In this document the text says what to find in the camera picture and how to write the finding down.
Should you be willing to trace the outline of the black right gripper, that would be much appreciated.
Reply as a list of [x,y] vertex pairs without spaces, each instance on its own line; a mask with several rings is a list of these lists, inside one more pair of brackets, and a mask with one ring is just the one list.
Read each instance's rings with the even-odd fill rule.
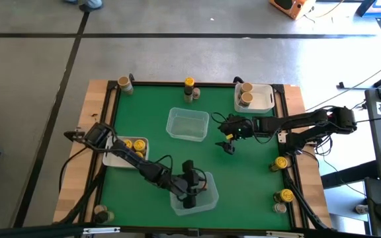
[[[254,121],[244,116],[233,115],[232,117],[232,135],[233,139],[246,139],[255,136]],[[216,142],[216,145],[222,147],[227,154],[233,155],[235,147],[226,142]]]

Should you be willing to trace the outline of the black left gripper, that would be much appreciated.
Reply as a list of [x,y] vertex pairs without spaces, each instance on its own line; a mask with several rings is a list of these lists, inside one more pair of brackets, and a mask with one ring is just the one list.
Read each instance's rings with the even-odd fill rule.
[[177,196],[183,199],[183,208],[193,208],[196,206],[196,195],[208,190],[207,176],[204,171],[192,171],[188,174],[178,175],[187,183],[187,188],[182,189],[182,194]]

